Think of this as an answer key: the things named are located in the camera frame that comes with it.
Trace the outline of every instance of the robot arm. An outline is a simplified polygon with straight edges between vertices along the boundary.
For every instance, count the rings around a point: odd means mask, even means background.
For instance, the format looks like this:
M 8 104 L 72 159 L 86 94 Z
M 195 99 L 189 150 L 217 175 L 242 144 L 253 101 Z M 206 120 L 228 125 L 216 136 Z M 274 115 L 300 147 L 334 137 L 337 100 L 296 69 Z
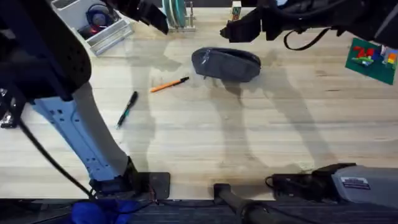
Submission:
M 276 0 L 265 0 L 242 19 L 229 21 L 221 35 L 230 42 L 251 42 L 260 32 L 266 33 L 267 40 L 274 40 L 284 30 L 301 34 L 309 28 L 327 27 L 337 30 L 337 36 L 348 31 L 396 49 L 397 26 L 397 1 L 288 0 L 278 6 Z

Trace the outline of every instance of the black pen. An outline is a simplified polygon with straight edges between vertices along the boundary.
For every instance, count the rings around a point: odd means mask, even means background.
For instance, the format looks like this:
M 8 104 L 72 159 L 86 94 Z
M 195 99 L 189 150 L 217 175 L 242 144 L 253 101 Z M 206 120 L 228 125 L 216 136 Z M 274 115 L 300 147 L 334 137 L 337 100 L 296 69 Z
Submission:
M 132 106 L 134 106 L 134 103 L 136 102 L 138 98 L 138 93 L 137 91 L 134 91 L 134 93 L 131 95 L 129 102 L 127 103 L 126 109 L 124 109 L 122 116 L 120 116 L 118 124 L 116 125 L 116 129 L 119 129 L 120 126 L 123 124 L 124 119 L 129 115 L 130 109 Z

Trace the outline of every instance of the black bracket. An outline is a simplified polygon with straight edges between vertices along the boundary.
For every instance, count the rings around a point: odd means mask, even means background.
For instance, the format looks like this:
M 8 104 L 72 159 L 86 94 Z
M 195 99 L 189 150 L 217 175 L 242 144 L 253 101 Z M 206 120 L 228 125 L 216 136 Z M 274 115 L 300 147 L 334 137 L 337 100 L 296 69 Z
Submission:
M 138 172 L 130 157 L 123 176 L 113 180 L 90 180 L 98 198 L 163 200 L 170 195 L 170 173 Z

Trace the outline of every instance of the black cable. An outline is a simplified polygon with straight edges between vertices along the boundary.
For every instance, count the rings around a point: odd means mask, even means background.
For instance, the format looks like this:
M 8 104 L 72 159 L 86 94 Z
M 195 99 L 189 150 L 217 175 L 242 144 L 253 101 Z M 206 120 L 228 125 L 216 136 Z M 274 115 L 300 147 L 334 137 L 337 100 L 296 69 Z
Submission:
M 275 207 L 272 207 L 272 206 L 269 206 L 269 205 L 266 205 L 265 209 L 267 209 L 267 208 L 269 208 L 271 210 L 274 210 L 277 213 L 281 213 L 281 214 L 285 215 L 286 217 L 298 219 L 301 222 L 306 222 L 306 223 L 311 223 L 311 224 L 320 224 L 320 223 L 318 223 L 316 221 L 312 221 L 312 220 L 303 218 L 303 217 L 298 216 L 298 215 L 293 215 L 293 214 L 287 213 L 285 211 L 282 211 L 282 210 L 280 210 L 278 208 L 275 208 Z
M 170 206 L 170 207 L 178 207 L 178 208 L 213 208 L 217 207 L 218 204 L 213 201 L 212 204 L 209 205 L 181 205 L 181 204 L 176 204 L 176 203 L 168 203 L 165 200 L 157 200 L 157 203 L 160 203 L 162 205 Z
M 237 211 L 237 216 L 240 219 L 241 223 L 245 223 L 245 219 L 247 219 L 248 214 L 251 211 L 253 211 L 254 209 L 256 209 L 256 207 L 263 208 L 267 213 L 269 213 L 269 210 L 273 210 L 273 211 L 275 211 L 277 213 L 285 215 L 286 217 L 300 220 L 301 222 L 310 223 L 310 224 L 320 224 L 318 222 L 303 218 L 301 216 L 287 213 L 287 212 L 282 211 L 282 210 L 280 210 L 278 208 L 269 206 L 265 202 L 259 202 L 259 201 L 248 202 L 248 203 L 244 204 L 241 208 L 239 208 L 239 210 Z
M 16 117 L 15 115 L 15 111 L 7 104 L 4 102 L 4 98 L 1 96 L 0 94 L 0 103 L 1 106 L 4 105 L 4 107 L 10 112 L 10 114 L 12 114 L 14 117 Z M 59 173 L 61 173 L 66 179 L 68 179 L 71 183 L 73 183 L 76 187 L 78 187 L 83 193 L 85 193 L 88 198 L 89 198 L 89 202 L 95 203 L 97 206 L 101 207 L 101 205 L 99 203 L 97 203 L 97 199 L 94 195 L 92 195 L 92 190 L 89 191 L 87 190 L 83 185 L 81 185 L 79 183 L 79 181 L 77 181 L 74 177 L 72 177 L 72 175 L 70 175 L 45 149 L 44 147 L 41 145 L 41 143 L 39 143 L 39 141 L 37 140 L 37 138 L 32 134 L 32 132 L 29 130 L 29 128 L 25 125 L 25 122 L 23 122 L 22 118 L 19 119 L 19 123 L 18 123 L 19 127 L 21 128 L 22 132 L 26 135 L 26 137 L 32 142 L 32 144 L 36 147 L 37 150 L 39 150 L 39 152 L 41 153 L 41 155 L 43 155 L 47 161 L 49 161 L 51 163 L 51 165 L 54 166 L 55 169 L 57 169 L 59 171 Z M 120 215 L 123 214 L 130 214 L 130 213 L 134 213 L 137 212 L 143 208 L 148 207 L 151 203 L 148 203 L 147 205 L 144 205 L 140 208 L 137 209 L 133 209 L 131 211 L 128 212 L 119 212 L 119 211 L 115 211 L 115 210 L 110 210 L 110 212 L 114 212 Z
M 312 47 L 314 44 L 316 44 L 328 31 L 330 30 L 330 28 L 325 28 L 323 29 L 313 40 L 311 40 L 311 42 L 309 42 L 308 44 L 304 45 L 303 47 L 299 47 L 296 49 L 293 49 L 289 46 L 289 44 L 287 43 L 287 38 L 288 36 L 292 33 L 295 32 L 294 30 L 288 32 L 285 37 L 284 37 L 284 44 L 285 47 L 289 50 L 296 50 L 296 51 L 301 51 L 301 50 L 307 50 L 310 47 Z
M 268 6 L 269 8 L 272 10 L 272 12 L 284 17 L 284 18 L 289 18 L 289 19 L 308 19 L 311 18 L 313 16 L 317 16 L 319 14 L 328 12 L 330 10 L 332 10 L 333 8 L 335 8 L 336 6 L 339 6 L 340 4 L 346 2 L 346 1 L 350 1 L 350 0 L 339 0 L 336 2 L 333 2 L 331 4 L 329 4 L 328 6 L 325 6 L 321 9 L 317 9 L 315 11 L 310 11 L 310 12 L 304 12 L 304 13 L 289 13 L 289 12 L 285 12 L 282 9 L 280 9 L 278 7 L 278 3 L 277 0 L 268 0 Z
M 26 137 L 32 142 L 32 144 L 36 147 L 37 150 L 45 157 L 47 161 L 51 163 L 66 179 L 72 182 L 76 187 L 78 187 L 83 193 L 85 193 L 89 199 L 95 200 L 94 196 L 90 194 L 90 191 L 87 190 L 79 181 L 77 181 L 74 177 L 72 177 L 63 167 L 53 159 L 50 154 L 43 148 L 43 146 L 39 143 L 39 141 L 35 138 L 35 136 L 31 133 L 29 128 L 25 125 L 22 118 L 19 119 L 19 127 L 22 132 L 26 135 Z
M 274 189 L 274 186 L 272 186 L 271 184 L 269 184 L 268 183 L 268 180 L 272 180 L 272 177 L 271 176 L 269 176 L 269 177 L 266 177 L 266 179 L 264 180 L 264 182 L 266 183 L 266 185 L 267 185 L 267 187 L 269 187 L 270 189 Z

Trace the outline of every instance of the wooden table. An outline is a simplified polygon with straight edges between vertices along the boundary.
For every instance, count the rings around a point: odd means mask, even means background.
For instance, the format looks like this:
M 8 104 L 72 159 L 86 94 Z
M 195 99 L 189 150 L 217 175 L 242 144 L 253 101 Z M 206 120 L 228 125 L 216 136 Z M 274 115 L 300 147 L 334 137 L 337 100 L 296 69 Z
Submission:
M 135 33 L 91 59 L 98 108 L 117 143 L 139 171 L 172 175 L 170 198 L 212 198 L 217 182 L 243 197 L 270 198 L 264 178 L 337 162 L 397 167 L 398 89 L 344 68 L 352 35 L 328 33 L 304 52 L 282 37 L 229 44 L 219 36 L 229 9 L 195 8 L 197 31 L 162 35 L 134 24 Z M 292 46 L 319 30 L 292 35 Z M 230 47 L 261 58 L 249 83 L 196 75 L 191 54 Z M 189 76 L 157 93 L 153 86 Z M 139 92 L 123 128 L 114 125 L 133 90 Z M 83 164 L 59 134 L 27 106 L 23 119 L 40 142 L 88 187 Z M 0 129 L 0 197 L 85 198 L 18 130 Z

